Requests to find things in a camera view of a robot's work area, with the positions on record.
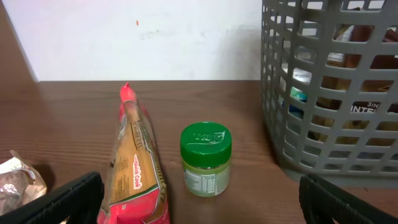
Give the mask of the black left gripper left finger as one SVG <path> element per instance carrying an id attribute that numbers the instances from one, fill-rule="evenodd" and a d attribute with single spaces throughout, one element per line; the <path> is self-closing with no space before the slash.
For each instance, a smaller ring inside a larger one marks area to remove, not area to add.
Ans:
<path id="1" fill-rule="evenodd" d="M 1 216 L 1 224 L 96 223 L 104 199 L 99 172 L 89 172 Z"/>

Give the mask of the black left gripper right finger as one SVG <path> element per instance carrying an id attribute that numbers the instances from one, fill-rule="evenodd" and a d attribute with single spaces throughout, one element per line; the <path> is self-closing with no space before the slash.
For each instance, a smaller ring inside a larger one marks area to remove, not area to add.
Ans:
<path id="1" fill-rule="evenodd" d="M 313 174 L 301 176 L 299 202 L 309 224 L 397 224 L 396 217 Z"/>

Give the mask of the brown Nescafe Gold coffee bag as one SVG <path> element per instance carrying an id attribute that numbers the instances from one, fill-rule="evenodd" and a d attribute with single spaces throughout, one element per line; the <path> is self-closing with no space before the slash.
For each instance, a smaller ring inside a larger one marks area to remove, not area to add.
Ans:
<path id="1" fill-rule="evenodd" d="M 352 24 L 338 24 L 334 30 L 332 40 L 335 42 L 367 42 L 374 31 L 372 25 L 352 25 Z M 387 28 L 383 43 L 396 44 L 397 43 L 397 26 Z M 329 50 L 326 64 L 329 67 L 355 69 L 361 61 L 362 55 L 359 53 L 347 53 L 338 50 Z M 377 55 L 373 58 L 370 69 L 396 69 L 397 55 Z M 337 77 L 335 75 L 324 75 L 322 77 L 321 87 L 329 90 L 347 91 L 351 83 L 350 78 Z M 393 80 L 365 80 L 362 82 L 359 90 L 365 93 L 387 93 L 392 85 Z M 332 98 L 319 97 L 316 105 L 320 108 L 337 111 L 341 108 L 342 101 Z M 350 106 L 352 113 L 373 114 L 379 108 L 380 102 L 376 101 L 354 101 Z M 332 118 L 314 115 L 312 123 L 324 127 L 332 127 L 335 120 Z M 342 124 L 343 129 L 364 130 L 370 124 L 369 120 L 365 119 L 349 119 Z M 382 121 L 377 126 L 381 131 L 396 131 L 396 121 Z M 335 140 L 336 144 L 355 145 L 359 141 L 358 137 L 353 136 L 338 136 Z M 391 138 L 369 138 L 368 146 L 392 146 L 395 140 Z"/>

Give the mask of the tissue multipack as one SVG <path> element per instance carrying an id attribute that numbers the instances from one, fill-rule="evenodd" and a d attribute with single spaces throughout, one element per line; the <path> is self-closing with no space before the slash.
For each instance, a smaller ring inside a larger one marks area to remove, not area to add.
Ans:
<path id="1" fill-rule="evenodd" d="M 300 68 L 294 68 L 292 77 L 294 80 L 297 80 L 306 85 L 309 85 L 310 81 L 312 79 L 312 74 L 310 72 L 302 70 Z M 282 91 L 286 90 L 286 82 L 283 78 L 280 78 L 280 88 Z M 307 94 L 304 91 L 302 91 L 294 86 L 290 89 L 290 96 L 293 99 L 302 101 L 304 103 L 307 102 L 307 98 L 308 98 Z M 304 112 L 294 105 L 289 105 L 289 112 L 298 118 L 303 118 Z"/>

